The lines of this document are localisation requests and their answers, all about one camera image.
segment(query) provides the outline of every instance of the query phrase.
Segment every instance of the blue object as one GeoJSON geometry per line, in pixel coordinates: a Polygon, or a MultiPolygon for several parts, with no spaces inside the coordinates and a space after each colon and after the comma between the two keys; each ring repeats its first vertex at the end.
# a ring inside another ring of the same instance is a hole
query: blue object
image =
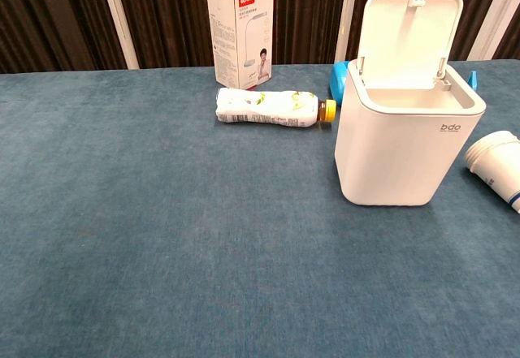
{"type": "Polygon", "coordinates": [[[468,79],[468,85],[476,92],[477,91],[477,71],[472,71],[468,79]]]}
{"type": "Polygon", "coordinates": [[[338,105],[343,101],[343,92],[345,90],[345,83],[347,80],[347,66],[349,61],[336,62],[332,65],[332,73],[330,80],[330,88],[332,98],[336,100],[338,105]]]}

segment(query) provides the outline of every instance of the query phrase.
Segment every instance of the plastic bottle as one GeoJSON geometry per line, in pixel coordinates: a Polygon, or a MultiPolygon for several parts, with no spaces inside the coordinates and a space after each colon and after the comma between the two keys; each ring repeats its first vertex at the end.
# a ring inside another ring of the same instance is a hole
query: plastic bottle
{"type": "Polygon", "coordinates": [[[217,119],[223,123],[272,123],[309,127],[317,121],[332,122],[334,100],[320,101],[309,92],[253,92],[221,88],[217,93],[217,119]]]}

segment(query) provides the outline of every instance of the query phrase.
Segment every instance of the table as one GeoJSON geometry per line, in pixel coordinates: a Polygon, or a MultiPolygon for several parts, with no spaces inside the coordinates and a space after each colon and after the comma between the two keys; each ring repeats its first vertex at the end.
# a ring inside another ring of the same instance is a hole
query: table
{"type": "MultiPolygon", "coordinates": [[[[520,62],[454,62],[520,134],[520,62]]],[[[327,96],[330,65],[265,90],[327,96]]],[[[337,120],[224,124],[213,68],[0,75],[0,356],[519,356],[520,217],[454,162],[341,194],[337,120]]]]}

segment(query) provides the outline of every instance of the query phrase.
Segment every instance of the white cup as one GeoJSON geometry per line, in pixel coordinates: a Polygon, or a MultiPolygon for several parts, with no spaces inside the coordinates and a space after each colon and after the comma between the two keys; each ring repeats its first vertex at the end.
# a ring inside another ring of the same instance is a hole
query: white cup
{"type": "Polygon", "coordinates": [[[466,165],[520,214],[520,140],[509,131],[483,137],[466,151],[466,165]]]}

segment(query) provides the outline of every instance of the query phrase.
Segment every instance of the bottle cap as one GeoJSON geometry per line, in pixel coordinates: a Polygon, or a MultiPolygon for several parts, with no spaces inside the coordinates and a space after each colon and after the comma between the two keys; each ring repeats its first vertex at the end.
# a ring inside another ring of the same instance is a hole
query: bottle cap
{"type": "Polygon", "coordinates": [[[336,117],[336,101],[325,100],[325,119],[323,119],[323,121],[332,123],[334,121],[335,117],[336,117]]]}

